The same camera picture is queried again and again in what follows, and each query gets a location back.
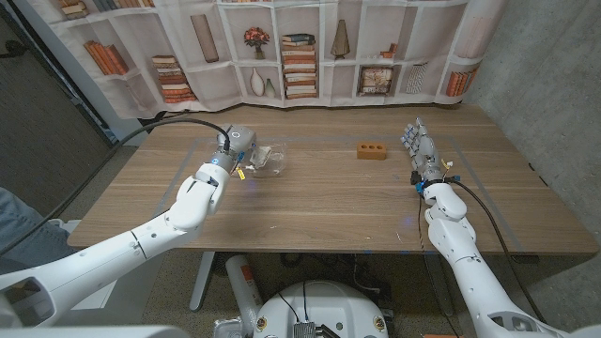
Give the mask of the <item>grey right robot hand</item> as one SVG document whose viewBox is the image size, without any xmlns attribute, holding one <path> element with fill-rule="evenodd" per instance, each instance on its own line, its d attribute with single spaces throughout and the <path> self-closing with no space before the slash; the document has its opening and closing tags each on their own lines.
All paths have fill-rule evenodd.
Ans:
<svg viewBox="0 0 601 338">
<path fill-rule="evenodd" d="M 400 138 L 407 149 L 411 165 L 422 180 L 442 179 L 441 160 L 433 139 L 428 134 L 426 125 L 417 117 L 415 124 L 408 124 Z"/>
</svg>

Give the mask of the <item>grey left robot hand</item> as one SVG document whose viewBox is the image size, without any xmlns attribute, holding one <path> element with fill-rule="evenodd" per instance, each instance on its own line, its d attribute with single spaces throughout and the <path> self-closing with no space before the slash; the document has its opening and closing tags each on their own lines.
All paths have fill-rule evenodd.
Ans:
<svg viewBox="0 0 601 338">
<path fill-rule="evenodd" d="M 217 150 L 211 162 L 225 170 L 233 169 L 238 163 L 249 159 L 256 141 L 256 133 L 241 125 L 223 127 L 229 136 L 229 149 L 225 149 L 226 138 L 222 133 L 217 135 Z"/>
</svg>

